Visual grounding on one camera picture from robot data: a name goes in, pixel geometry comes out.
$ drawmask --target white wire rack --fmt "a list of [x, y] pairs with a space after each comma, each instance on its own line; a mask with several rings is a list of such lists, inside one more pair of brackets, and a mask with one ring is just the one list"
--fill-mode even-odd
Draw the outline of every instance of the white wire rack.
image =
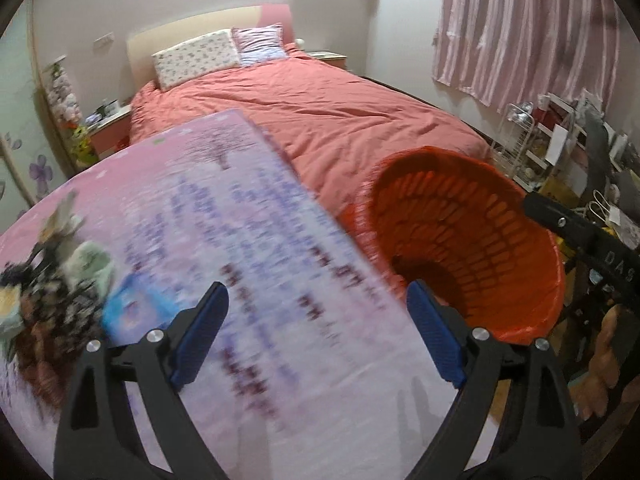
[[505, 176], [516, 176], [535, 126], [536, 121], [528, 112], [516, 105], [507, 105], [497, 138], [491, 145], [494, 165]]

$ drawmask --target clothes pile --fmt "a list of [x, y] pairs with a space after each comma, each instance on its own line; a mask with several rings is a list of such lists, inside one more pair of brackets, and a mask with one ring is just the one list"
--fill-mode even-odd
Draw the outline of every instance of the clothes pile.
[[103, 336], [102, 310], [113, 263], [76, 231], [71, 192], [47, 219], [26, 262], [0, 273], [0, 344], [33, 393], [59, 408], [66, 380], [86, 344]]

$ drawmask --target silver bolt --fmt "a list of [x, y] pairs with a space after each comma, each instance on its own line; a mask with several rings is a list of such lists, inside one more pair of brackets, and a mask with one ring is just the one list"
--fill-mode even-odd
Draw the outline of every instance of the silver bolt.
[[150, 343], [157, 343], [164, 337], [164, 332], [159, 328], [153, 329], [146, 334], [146, 340]]
[[97, 352], [99, 349], [100, 349], [100, 341], [98, 341], [97, 339], [93, 339], [86, 344], [87, 352], [94, 353], [94, 352]]
[[538, 350], [542, 350], [543, 352], [546, 352], [547, 350], [549, 350], [550, 344], [549, 341], [547, 341], [546, 339], [542, 339], [541, 337], [536, 339], [536, 348]]
[[478, 341], [486, 341], [491, 336], [491, 334], [489, 334], [489, 331], [482, 327], [473, 329], [471, 331], [471, 335], [474, 337], [474, 339], [478, 339]]

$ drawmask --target plastic laundry basket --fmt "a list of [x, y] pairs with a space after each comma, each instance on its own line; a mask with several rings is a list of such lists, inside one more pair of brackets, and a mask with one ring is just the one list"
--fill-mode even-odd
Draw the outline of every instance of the plastic laundry basket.
[[469, 325], [530, 344], [558, 320], [564, 270], [552, 234], [524, 216], [523, 196], [483, 162], [399, 152], [362, 185], [352, 234], [399, 296], [422, 278]]

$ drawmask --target floral pillow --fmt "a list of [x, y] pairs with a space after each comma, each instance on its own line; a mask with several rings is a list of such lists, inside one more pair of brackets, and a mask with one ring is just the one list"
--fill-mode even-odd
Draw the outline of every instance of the floral pillow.
[[229, 28], [156, 52], [153, 59], [163, 92], [202, 75], [240, 66]]
[[233, 28], [233, 37], [240, 53], [240, 66], [287, 57], [282, 43], [282, 24], [268, 27]]

